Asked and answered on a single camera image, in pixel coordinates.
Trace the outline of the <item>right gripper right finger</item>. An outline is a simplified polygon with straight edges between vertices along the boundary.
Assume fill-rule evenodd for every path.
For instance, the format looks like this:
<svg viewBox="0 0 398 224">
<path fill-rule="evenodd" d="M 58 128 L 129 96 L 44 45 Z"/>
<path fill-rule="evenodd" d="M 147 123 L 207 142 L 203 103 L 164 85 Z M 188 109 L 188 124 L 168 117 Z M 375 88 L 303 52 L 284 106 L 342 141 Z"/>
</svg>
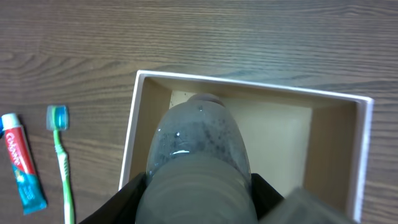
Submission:
<svg viewBox="0 0 398 224">
<path fill-rule="evenodd" d="M 257 173 L 251 174 L 251 187 L 258 220 L 264 218 L 284 200 L 284 197 Z"/>
</svg>

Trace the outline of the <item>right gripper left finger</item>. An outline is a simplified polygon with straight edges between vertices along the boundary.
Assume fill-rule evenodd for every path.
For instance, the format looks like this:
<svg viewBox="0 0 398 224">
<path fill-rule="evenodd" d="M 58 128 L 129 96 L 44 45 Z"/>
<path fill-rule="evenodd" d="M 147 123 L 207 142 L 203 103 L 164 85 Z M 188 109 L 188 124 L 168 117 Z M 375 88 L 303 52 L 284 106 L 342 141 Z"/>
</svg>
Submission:
<svg viewBox="0 0 398 224">
<path fill-rule="evenodd" d="M 146 174 L 141 172 L 80 224 L 135 224 L 146 187 Z"/>
</svg>

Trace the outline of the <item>green soap packet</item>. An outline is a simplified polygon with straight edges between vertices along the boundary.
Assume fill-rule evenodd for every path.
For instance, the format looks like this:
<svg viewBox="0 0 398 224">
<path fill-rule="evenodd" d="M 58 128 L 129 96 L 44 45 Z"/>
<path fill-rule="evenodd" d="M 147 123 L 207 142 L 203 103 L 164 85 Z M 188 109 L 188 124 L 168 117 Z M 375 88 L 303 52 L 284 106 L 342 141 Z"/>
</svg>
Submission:
<svg viewBox="0 0 398 224">
<path fill-rule="evenodd" d="M 260 224 L 356 224 L 303 188 L 294 189 Z"/>
</svg>

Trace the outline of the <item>red green toothpaste tube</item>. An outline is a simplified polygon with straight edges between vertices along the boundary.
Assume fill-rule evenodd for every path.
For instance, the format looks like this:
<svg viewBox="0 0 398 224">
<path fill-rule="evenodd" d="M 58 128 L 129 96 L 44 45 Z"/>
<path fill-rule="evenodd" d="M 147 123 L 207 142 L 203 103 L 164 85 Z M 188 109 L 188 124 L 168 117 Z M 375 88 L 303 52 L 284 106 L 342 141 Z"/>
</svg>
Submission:
<svg viewBox="0 0 398 224">
<path fill-rule="evenodd" d="M 47 201 L 31 158 L 25 131 L 15 113 L 1 116 L 2 135 L 12 164 L 17 189 L 25 215 L 43 210 Z"/>
</svg>

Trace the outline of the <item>clear spray bottle dark liquid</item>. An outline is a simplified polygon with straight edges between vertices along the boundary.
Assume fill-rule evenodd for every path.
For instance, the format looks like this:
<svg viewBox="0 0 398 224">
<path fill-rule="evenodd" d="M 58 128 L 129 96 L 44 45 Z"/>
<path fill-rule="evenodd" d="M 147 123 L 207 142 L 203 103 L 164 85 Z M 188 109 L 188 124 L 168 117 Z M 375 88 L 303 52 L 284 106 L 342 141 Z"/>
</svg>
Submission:
<svg viewBox="0 0 398 224">
<path fill-rule="evenodd" d="M 136 223 L 257 223 L 238 125 L 215 95 L 169 109 L 154 134 Z"/>
</svg>

